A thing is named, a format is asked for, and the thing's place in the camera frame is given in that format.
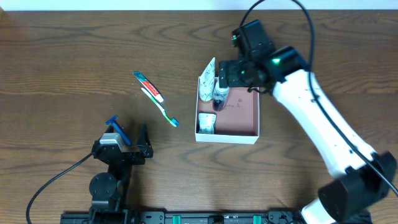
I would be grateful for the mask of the white bamboo-print cream tube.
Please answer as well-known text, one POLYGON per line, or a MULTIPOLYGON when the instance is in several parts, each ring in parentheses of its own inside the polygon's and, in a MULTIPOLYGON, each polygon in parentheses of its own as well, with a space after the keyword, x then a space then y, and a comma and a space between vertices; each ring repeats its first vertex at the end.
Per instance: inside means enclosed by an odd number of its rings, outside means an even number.
POLYGON ((202 75, 199 77, 199 98, 203 102, 208 102, 213 99, 213 90, 215 85, 215 61, 216 58, 213 57, 204 69, 202 75))

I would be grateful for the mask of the clear bottle blue liquid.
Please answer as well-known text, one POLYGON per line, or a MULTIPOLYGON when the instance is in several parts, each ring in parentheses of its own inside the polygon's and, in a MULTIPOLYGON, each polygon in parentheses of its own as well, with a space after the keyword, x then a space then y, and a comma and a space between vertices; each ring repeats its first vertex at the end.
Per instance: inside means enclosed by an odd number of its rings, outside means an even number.
POLYGON ((229 95, 229 88, 220 88, 216 86, 213 92, 213 109, 221 111, 224 109, 229 95))

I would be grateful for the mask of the white green soap packet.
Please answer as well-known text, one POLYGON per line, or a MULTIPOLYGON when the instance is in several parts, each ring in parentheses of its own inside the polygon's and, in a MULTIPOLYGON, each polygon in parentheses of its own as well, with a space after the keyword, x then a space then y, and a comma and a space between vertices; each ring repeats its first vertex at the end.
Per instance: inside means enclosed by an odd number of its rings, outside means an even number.
POLYGON ((216 114, 214 113, 199 113, 198 124, 200 134, 214 134, 216 124, 216 114))

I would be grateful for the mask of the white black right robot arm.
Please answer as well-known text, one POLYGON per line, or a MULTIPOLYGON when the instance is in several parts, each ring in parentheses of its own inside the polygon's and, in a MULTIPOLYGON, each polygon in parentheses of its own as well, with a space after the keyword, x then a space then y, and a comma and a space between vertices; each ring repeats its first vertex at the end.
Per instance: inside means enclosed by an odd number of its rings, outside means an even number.
POLYGON ((219 63, 223 88, 264 88, 298 121, 318 149, 333 181, 300 210, 304 223, 342 223, 384 199, 397 161, 378 154, 346 122, 320 87, 311 64, 293 48, 257 49, 253 56, 219 63))

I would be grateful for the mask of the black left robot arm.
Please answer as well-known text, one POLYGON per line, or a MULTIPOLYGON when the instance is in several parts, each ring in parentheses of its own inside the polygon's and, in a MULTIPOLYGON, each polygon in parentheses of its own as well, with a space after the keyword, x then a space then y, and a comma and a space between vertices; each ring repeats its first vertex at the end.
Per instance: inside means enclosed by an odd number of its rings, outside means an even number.
POLYGON ((142 125, 137 140, 138 151, 124 152, 124 141, 113 127, 93 143, 92 155, 108 165, 108 171, 95 175, 89 185, 92 196, 90 223, 139 223, 139 214, 126 205, 132 167, 153 157, 147 126, 142 125))

